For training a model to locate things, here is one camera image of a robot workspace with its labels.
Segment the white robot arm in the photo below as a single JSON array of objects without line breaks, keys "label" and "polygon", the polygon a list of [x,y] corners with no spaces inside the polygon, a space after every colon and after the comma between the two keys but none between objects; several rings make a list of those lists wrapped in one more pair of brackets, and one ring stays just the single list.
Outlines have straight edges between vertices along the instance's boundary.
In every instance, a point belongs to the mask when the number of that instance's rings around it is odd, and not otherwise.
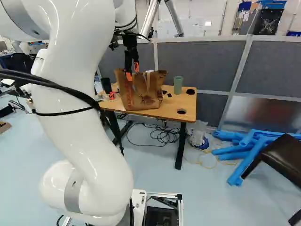
[{"label": "white robot arm", "polygon": [[[19,41],[49,39],[34,74],[91,97],[96,67],[111,41],[115,21],[128,29],[135,16],[135,0],[0,0],[1,35]],[[40,113],[89,107],[60,90],[37,85],[32,98]],[[98,113],[92,109],[38,118],[67,159],[45,173],[40,184],[44,200],[95,226],[118,224],[132,195],[133,176],[106,136]]]}]

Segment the plastic bag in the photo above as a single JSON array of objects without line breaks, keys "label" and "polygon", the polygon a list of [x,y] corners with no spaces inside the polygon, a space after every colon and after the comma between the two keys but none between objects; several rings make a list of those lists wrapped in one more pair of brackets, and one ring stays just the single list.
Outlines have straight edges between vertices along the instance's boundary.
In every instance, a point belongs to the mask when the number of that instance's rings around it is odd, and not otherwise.
[{"label": "plastic bag", "polygon": [[209,147],[208,138],[205,137],[206,126],[208,122],[196,120],[195,123],[187,124],[187,133],[189,137],[189,143],[191,146],[205,150]]}]

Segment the light blue floor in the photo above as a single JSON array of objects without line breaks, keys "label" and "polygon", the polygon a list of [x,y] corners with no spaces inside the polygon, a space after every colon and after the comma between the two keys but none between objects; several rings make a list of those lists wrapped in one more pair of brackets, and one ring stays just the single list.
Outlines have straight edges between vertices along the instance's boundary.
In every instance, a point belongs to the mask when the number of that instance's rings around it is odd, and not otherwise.
[{"label": "light blue floor", "polygon": [[[14,98],[1,98],[0,108],[10,99]],[[18,111],[1,120],[12,124],[0,135],[1,225],[55,226],[59,213],[42,201],[38,183],[47,168],[63,156],[35,115]],[[150,132],[138,125],[129,138],[138,144],[156,145]],[[137,147],[126,138],[123,144],[135,188],[182,193],[186,226],[288,226],[287,220],[301,208],[300,190],[264,163],[241,187],[231,187],[226,179],[235,166],[218,163],[214,169],[205,169],[183,160],[178,171],[174,169],[177,144]],[[188,145],[185,154],[191,160],[198,155]]]}]

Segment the small orange object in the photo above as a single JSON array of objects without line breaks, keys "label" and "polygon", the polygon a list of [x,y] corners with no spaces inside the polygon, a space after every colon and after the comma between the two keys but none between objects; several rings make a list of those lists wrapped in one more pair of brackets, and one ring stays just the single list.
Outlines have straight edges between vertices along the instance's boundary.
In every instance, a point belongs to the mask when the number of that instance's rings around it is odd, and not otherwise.
[{"label": "small orange object", "polygon": [[111,93],[109,94],[110,100],[114,100],[114,99],[115,99],[115,93],[116,93],[116,92],[111,92]]},{"label": "small orange object", "polygon": [[126,72],[126,77],[128,81],[133,81],[132,74],[130,72]]},{"label": "small orange object", "polygon": [[135,72],[139,72],[139,63],[138,62],[134,62],[134,68],[135,68]]}]

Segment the wooden table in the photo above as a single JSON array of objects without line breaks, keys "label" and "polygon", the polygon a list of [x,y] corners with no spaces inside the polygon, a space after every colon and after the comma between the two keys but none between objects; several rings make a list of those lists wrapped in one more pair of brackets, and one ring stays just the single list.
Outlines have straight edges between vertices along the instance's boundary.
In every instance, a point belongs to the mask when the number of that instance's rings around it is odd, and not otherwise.
[{"label": "wooden table", "polygon": [[[186,91],[188,89],[193,89],[195,91],[194,95],[188,95],[186,94]],[[112,85],[112,90],[117,90],[117,84]],[[115,117],[115,114],[112,114],[112,112],[120,112],[120,113],[127,113],[127,114],[134,114],[134,115],[142,115],[142,116],[148,116],[153,117],[157,119],[163,119],[163,120],[171,120],[171,121],[179,121],[181,123],[180,128],[180,137],[179,137],[179,147],[177,152],[177,157],[175,161],[175,168],[180,170],[182,166],[182,158],[183,158],[183,152],[184,152],[184,146],[185,146],[185,140],[186,140],[186,123],[191,122],[194,123],[196,121],[196,110],[197,110],[197,89],[195,87],[182,87],[182,94],[175,95],[174,94],[174,87],[173,86],[162,86],[162,90],[166,90],[167,93],[163,95],[164,99],[161,103],[160,108],[158,109],[149,109],[149,110],[139,110],[139,111],[127,111],[122,103],[122,100],[120,96],[117,94],[116,99],[112,101],[102,101],[99,103],[100,107],[106,111],[111,112],[110,113],[110,122],[113,120],[113,124],[116,124],[113,117]],[[130,127],[132,122],[129,122],[129,124],[125,125],[125,127],[121,130],[117,131],[118,134],[122,137]]]}]

